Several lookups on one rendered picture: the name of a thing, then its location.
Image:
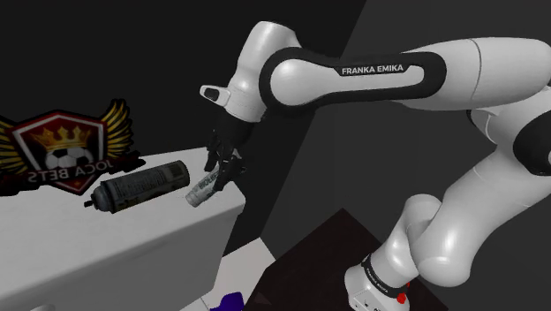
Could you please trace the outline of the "dark grey spray can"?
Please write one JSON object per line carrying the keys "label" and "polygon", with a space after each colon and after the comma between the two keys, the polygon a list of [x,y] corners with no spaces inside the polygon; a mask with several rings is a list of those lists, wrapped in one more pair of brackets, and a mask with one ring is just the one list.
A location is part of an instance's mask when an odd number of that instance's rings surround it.
{"label": "dark grey spray can", "polygon": [[84,207],[115,214],[189,184],[189,171],[178,160],[102,181],[84,202]]}

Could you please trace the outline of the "red winged shield emblem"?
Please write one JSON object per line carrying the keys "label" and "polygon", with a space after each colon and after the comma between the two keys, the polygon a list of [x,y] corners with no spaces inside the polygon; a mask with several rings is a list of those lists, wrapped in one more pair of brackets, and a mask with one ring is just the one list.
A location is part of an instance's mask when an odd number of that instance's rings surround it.
{"label": "red winged shield emblem", "polygon": [[102,174],[133,171],[145,164],[132,151],[130,108],[110,102],[94,118],[52,110],[16,123],[0,116],[0,196],[40,186],[82,195]]}

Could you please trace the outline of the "purple object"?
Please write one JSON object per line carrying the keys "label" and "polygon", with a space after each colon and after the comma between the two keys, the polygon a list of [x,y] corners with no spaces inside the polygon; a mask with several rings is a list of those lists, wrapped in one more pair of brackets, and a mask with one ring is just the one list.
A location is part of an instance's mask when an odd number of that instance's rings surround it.
{"label": "purple object", "polygon": [[211,307],[209,311],[243,311],[245,302],[241,292],[232,292],[224,295],[217,307]]}

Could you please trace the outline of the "dark robot stand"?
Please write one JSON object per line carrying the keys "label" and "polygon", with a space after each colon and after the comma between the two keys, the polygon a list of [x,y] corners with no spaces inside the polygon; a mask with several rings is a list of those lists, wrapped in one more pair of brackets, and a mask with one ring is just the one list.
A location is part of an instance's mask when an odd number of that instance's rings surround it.
{"label": "dark robot stand", "polygon": [[340,209],[265,269],[243,311],[353,311],[345,271],[380,245]]}

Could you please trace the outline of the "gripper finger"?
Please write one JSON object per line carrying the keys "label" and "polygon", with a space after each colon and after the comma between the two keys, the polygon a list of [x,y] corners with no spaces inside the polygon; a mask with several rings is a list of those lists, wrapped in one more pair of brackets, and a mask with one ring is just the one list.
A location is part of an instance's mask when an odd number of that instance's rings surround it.
{"label": "gripper finger", "polygon": [[208,150],[208,158],[204,166],[204,171],[210,172],[220,162],[220,159],[223,154],[223,148],[220,144],[217,144],[217,145],[212,145],[207,147],[207,150]]}
{"label": "gripper finger", "polygon": [[222,191],[230,181],[246,171],[245,161],[238,151],[233,151],[230,155],[220,155],[217,167],[214,184],[216,192]]}

